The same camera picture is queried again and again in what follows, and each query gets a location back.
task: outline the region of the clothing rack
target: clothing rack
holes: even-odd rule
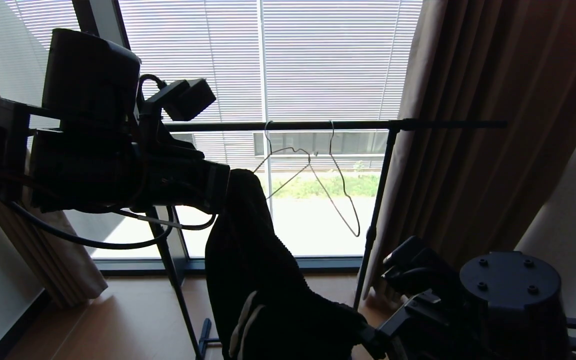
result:
[[[375,197],[374,209],[372,211],[372,219],[370,227],[366,231],[366,244],[361,260],[361,267],[359,267],[359,276],[357,281],[356,292],[354,294],[353,309],[359,308],[359,301],[361,299],[361,291],[364,287],[366,280],[366,271],[368,269],[368,259],[373,250],[375,239],[377,238],[377,219],[384,198],[384,189],[386,187],[386,177],[391,164],[391,157],[393,155],[393,148],[395,139],[400,131],[423,130],[423,129],[492,129],[492,128],[505,128],[506,121],[423,121],[413,118],[406,118],[403,120],[387,120],[387,121],[269,121],[263,122],[166,122],[164,123],[169,132],[265,132],[265,131],[306,131],[306,130],[388,130],[388,137],[386,140],[386,151],[384,153],[383,164],[381,167],[381,175],[379,177],[379,185],[377,187],[377,194]],[[157,211],[152,208],[146,212],[149,217],[158,218]],[[154,236],[160,235],[163,232],[162,226],[158,224],[150,224],[150,228]],[[164,268],[166,269],[167,276],[170,280],[170,285],[174,288],[179,307],[183,315],[183,321],[192,342],[192,349],[195,353],[196,360],[204,360],[206,357],[206,350],[209,344],[218,344],[220,342],[217,338],[210,338],[210,330],[212,322],[206,318],[203,321],[199,340],[195,335],[193,325],[190,319],[190,313],[186,306],[184,294],[181,291],[181,285],[185,277],[185,265],[188,263],[188,249],[180,231],[181,249],[180,251],[171,251],[178,249],[179,244],[171,243],[169,239],[165,243],[157,245],[161,260]]]

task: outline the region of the grass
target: grass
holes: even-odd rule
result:
[[[332,197],[344,196],[343,183],[341,176],[338,173],[322,174],[319,178],[326,190]],[[288,178],[274,178],[272,180],[272,189],[279,189]],[[348,195],[353,197],[368,197],[374,198],[377,195],[377,186],[379,185],[379,175],[374,173],[358,173],[358,174],[344,174],[345,189]],[[299,177],[293,178],[286,186],[274,194],[274,198],[290,198],[290,199],[309,199],[309,198],[325,198],[326,193],[322,189],[322,185],[314,177]]]

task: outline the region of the beige curtain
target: beige curtain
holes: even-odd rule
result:
[[[41,214],[30,210],[46,223],[74,233],[64,212]],[[83,246],[38,230],[2,203],[0,227],[59,306],[65,308],[94,299],[108,287]]]
[[[512,250],[576,146],[576,0],[427,0],[400,118],[509,122],[395,142],[363,298],[411,235],[455,269]]]

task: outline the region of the wooden floor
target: wooden floor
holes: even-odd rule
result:
[[[313,291],[339,303],[352,303],[354,275],[309,275]],[[167,278],[110,278],[96,300],[75,309],[48,308],[11,351],[7,360],[194,360],[177,298]],[[186,278],[182,286],[194,332],[212,319],[206,281]],[[386,314],[360,310],[377,326]],[[211,336],[217,337],[212,329]],[[363,347],[354,360],[370,360]],[[218,347],[206,360],[222,359]]]

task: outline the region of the black garment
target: black garment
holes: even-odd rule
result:
[[[206,242],[205,269],[225,360],[231,359],[231,334],[253,291],[255,304],[265,307],[245,339],[244,360],[348,360],[359,344],[356,333],[366,319],[310,290],[275,235],[261,183],[249,170],[230,173],[226,208]]]

